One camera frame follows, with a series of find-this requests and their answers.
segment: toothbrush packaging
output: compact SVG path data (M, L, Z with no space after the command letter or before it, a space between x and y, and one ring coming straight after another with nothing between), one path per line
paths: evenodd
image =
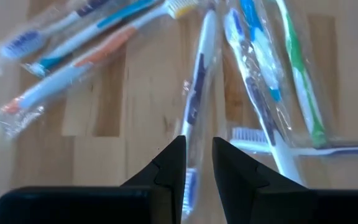
M172 4L171 2L175 3L175 1L169 0L166 4ZM210 7L209 4L204 2L183 1L184 7L187 4L191 6L187 13L174 18L172 16L157 16L155 19L149 20L148 24L134 28L134 25L145 21L144 18L151 18L151 13L158 11L158 7L164 9L166 6L163 4L146 9L141 14L136 14L132 20L117 26L102 40L94 43L92 47L78 52L73 59L63 63L60 68L39 80L10 102L2 105L0 107L0 134L8 139L17 137L39 116L42 116L47 110L52 110L53 102L66 97L68 92L75 94L77 89L84 87L82 83L93 80L94 75L98 74L100 70L118 59L125 60L129 57L128 55L136 55L136 52L147 48L148 43L159 36L159 33L171 29L172 26L177 26L182 20L187 20L187 17L191 14L205 13L205 10ZM218 28L219 26L214 24L213 31L206 29L204 32L214 33L214 30ZM198 46L200 44L201 46L201 50L197 52L197 63L194 64L196 70L191 72L194 74L191 78L182 81L183 88L178 94L181 97L184 94L184 100L188 102L188 106L182 111L185 114L185 121L179 122L184 128L177 127L177 129L181 129L184 135L191 136L196 121L203 119L202 116L197 114L202 108L203 98L208 94L209 83L211 82L209 73L213 70L217 60L215 46L205 44L205 42L213 40L213 43L215 43L219 42L219 39L211 39L207 36L207 34L203 34L203 40L192 45Z
M250 12L244 12L250 2L283 68L289 123L277 117L272 85L252 54ZM231 144L299 184L353 188L358 187L358 4L325 3L227 2L226 133Z
M237 127L260 129L264 123L270 123L269 127L274 123L282 138L292 145L292 111L296 106L291 103L292 84L264 5L254 0L228 0L225 12L228 51L223 61L228 138L235 139L232 133L237 132L233 131ZM250 98L254 90L260 96L257 101Z
M186 137L188 152L182 219L187 219L197 206L198 189L203 184L204 149L211 136L205 128L212 120L211 87L215 77L222 75L218 69L221 66L222 25L220 7L211 2L168 0L162 4L178 2L187 8L186 14L175 18L172 15L160 17L134 33L134 24L139 24L139 18L145 18L144 15L150 18L148 13L161 6L156 5L2 105L0 133L3 137L8 140L23 138L30 131L24 130L41 123L42 117L53 112L56 102L66 98L67 92L70 94L66 102L87 87L84 83L100 78L98 75L102 75L100 70L104 67L125 63L124 70L114 70L116 73L107 75L125 77L122 83L115 85L123 86L122 96L126 97L122 97L122 105L106 108L127 110L121 119L129 123L125 128L130 133L128 148L150 146L157 149L178 135ZM84 109L90 110L92 106L84 106ZM65 120L83 123L67 111L70 111L68 106ZM75 135L68 132L66 130L65 134Z
M66 0L51 3L0 40L0 75L11 68L32 63L39 55L46 54L64 43L72 35L93 21L125 5L125 1Z

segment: toothbrush handle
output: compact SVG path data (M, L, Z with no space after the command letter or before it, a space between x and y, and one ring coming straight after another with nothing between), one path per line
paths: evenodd
M299 69L293 67L293 76L298 101L313 145L321 146L326 143L325 130L316 97L311 89L309 75L306 71L301 73Z
M53 75L44 78L38 84L29 88L21 96L14 98L10 103L2 107L2 110L15 114L20 110L28 110L39 103L47 101L50 97L63 91L73 82L77 81L82 74L86 73L91 68L91 64L82 67L66 66Z
M60 32L64 28L80 20L82 17L85 17L86 15L93 12L98 7L102 6L104 3L108 1L110 0L90 0L81 9L71 12L69 15L67 15L60 21L44 28L42 32L47 36L51 36L57 32Z
M90 1L87 2L86 5L82 6L80 9L77 9L76 13L80 17L85 17L89 13L97 10L99 7L101 7L102 5L107 3L108 1L110 1L110 0L90 0Z
M119 47L125 44L131 38L137 29L133 26L125 26L121 30L110 35L99 47L87 54L83 59L75 63L76 67L80 67L87 63L98 63L109 57Z
M245 84L251 103L254 105L260 122L264 126L263 128L265 132L267 132L266 138L271 141L272 145L275 145L273 130L277 127L275 121L273 120L269 106L267 105L265 98L262 96L262 93L260 92L253 77L248 76L245 80Z
M210 10L205 15L201 28L198 52L196 56L193 84L187 97L182 134L190 137L192 127L196 124L200 110L201 97L209 65L213 58L213 44L216 35L216 13Z
M313 92L310 75L303 62L300 41L284 1L277 0L277 3L283 17L286 48L292 65L296 93L298 95L298 101L300 102L303 118L311 134L314 147L320 147L327 142L326 133Z

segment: green toothbrush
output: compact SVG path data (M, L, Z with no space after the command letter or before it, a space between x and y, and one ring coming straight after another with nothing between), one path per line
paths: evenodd
M320 147L327 143L326 132L318 109L316 97L312 89L310 77L303 63L300 42L284 0L276 0L276 2L283 17L285 42L292 66L298 101L301 106L306 126L311 134L313 146Z

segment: blue grip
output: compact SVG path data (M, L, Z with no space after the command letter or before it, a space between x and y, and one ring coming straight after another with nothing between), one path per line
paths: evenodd
M255 8L254 0L240 0L241 9L246 17L247 23L250 29L251 41L255 40L255 30L260 29L263 31L262 23L258 17L258 13Z
M98 23L98 27L102 28L105 26L110 25L112 22L124 19L127 16L131 16L136 12L139 12L146 7L151 6L154 3L154 0L138 0L135 3L132 3L121 10L117 11L116 13L111 14L107 18L103 19Z

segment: wooden table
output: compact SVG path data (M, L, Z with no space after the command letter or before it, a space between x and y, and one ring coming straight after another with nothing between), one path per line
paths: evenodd
M0 37L48 2L0 0ZM358 140L358 2L297 4L306 12L319 74L332 86L334 133ZM0 141L0 195L24 185L119 185L145 166L178 133L183 82L190 81L200 21L194 13L171 22L147 44L136 37L16 141ZM167 23L162 19L152 26ZM188 223L225 223L212 170L212 136L226 137L232 123L259 127L226 44L214 76L205 113L200 198ZM17 67L0 78L0 104L36 81ZM272 158L258 159L275 168ZM311 187L358 188L357 156L302 158L300 164Z

